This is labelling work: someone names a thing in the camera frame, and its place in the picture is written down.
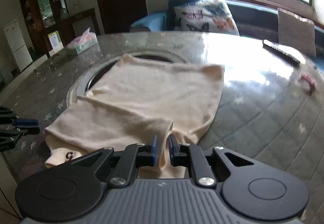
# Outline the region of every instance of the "cushion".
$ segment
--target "cushion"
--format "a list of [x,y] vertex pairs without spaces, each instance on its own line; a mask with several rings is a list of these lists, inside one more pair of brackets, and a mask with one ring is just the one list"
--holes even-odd
[[183,31],[203,31],[239,36],[225,0],[200,0],[174,8],[175,26]]
[[156,12],[135,21],[130,26],[130,32],[165,30],[166,11]]
[[314,22],[278,8],[279,44],[316,57]]
[[187,3],[196,2],[199,0],[169,0],[168,2],[168,10],[167,10],[167,18],[166,18],[166,30],[178,30],[174,29],[174,22],[176,18],[176,14],[174,12],[174,7],[184,5]]

